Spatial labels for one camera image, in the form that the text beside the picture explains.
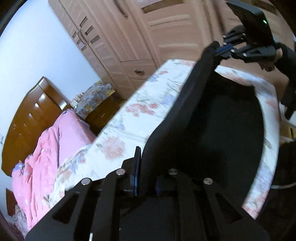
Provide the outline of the right hand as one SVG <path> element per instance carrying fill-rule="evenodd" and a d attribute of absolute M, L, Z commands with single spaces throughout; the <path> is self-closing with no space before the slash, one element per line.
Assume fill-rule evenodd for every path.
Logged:
<path fill-rule="evenodd" d="M 263 62 L 258 62 L 261 70 L 265 70 L 267 72 L 271 72 L 275 69 L 275 63 L 278 59 L 280 59 L 282 57 L 282 49 L 279 48 L 276 51 L 276 55 L 273 58 L 272 61 L 263 61 Z"/>

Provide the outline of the dark sleeve right forearm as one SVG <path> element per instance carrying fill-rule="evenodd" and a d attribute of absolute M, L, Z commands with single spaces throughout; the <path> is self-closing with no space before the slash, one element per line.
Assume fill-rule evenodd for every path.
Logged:
<path fill-rule="evenodd" d="M 275 62 L 276 68 L 284 74 L 289 82 L 281 98 L 285 110 L 285 118 L 289 120 L 295 112 L 295 51 L 280 43 L 281 56 Z"/>

